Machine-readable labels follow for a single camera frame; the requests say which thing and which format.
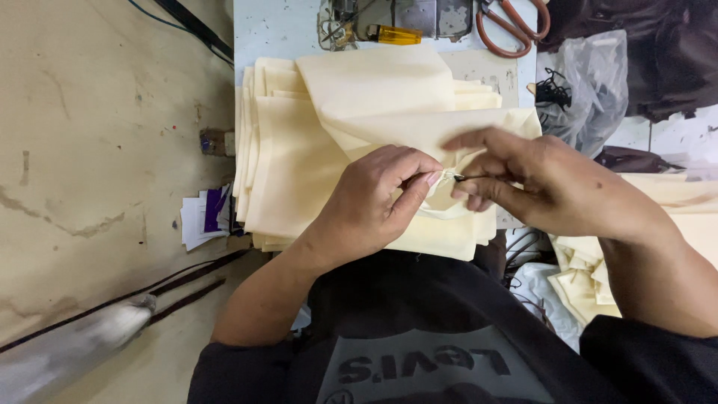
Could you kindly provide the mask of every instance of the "hand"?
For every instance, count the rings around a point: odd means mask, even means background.
[[[383,249],[404,233],[441,170],[413,148],[374,150],[347,166],[322,212],[289,249],[309,253],[319,275]],[[404,191],[392,201],[397,188]]]
[[[523,223],[559,236],[635,242],[656,226],[677,231],[646,194],[556,137],[527,140],[489,128],[444,145],[451,151],[464,147],[487,149],[461,172],[480,178],[457,183],[452,194],[470,194],[472,211],[496,202]],[[523,190],[512,182],[523,184]]]

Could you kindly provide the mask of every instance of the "paper stack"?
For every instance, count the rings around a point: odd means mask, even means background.
[[[460,132],[497,126],[541,136],[535,109],[500,109],[490,86],[453,80],[431,45],[259,58],[245,68],[237,98],[233,195],[238,221],[263,251],[291,244],[347,164],[384,144],[415,147],[461,170],[477,151],[441,149]],[[471,260],[475,245],[495,236],[495,209],[468,211],[450,198],[452,185],[440,181],[388,248]]]
[[[230,234],[230,193],[232,184],[220,189],[200,191],[199,198],[183,198],[182,244],[187,251],[213,239]]]
[[[686,241],[714,266],[718,249],[718,181],[685,182],[680,174],[622,174],[629,183],[660,204]],[[621,317],[608,284],[608,269],[597,237],[549,236],[561,273],[549,282],[562,303],[586,326],[595,316]]]

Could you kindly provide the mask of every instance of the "purple paper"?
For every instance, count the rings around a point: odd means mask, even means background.
[[[222,210],[224,203],[222,188],[220,189],[208,189],[207,190],[207,210],[205,211],[205,233],[210,231],[219,231],[220,228],[217,225],[217,215]]]

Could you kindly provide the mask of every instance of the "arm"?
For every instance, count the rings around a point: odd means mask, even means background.
[[[232,294],[212,340],[236,346],[280,342],[314,280],[401,236],[441,169],[432,157],[396,146],[384,146],[349,164],[307,230]],[[392,192],[407,180],[404,192],[392,202]]]
[[[463,147],[488,150],[462,172],[480,178],[458,183],[452,194],[470,194],[469,209],[484,211],[496,202],[548,233],[598,236],[625,318],[688,336],[718,336],[718,272],[640,190],[552,136],[527,140],[485,129],[444,146]]]

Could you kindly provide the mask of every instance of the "left hand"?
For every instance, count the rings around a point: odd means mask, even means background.
[[[286,252],[309,254],[321,275],[383,249],[404,233],[442,170],[414,148],[374,150],[347,166],[322,212]]]

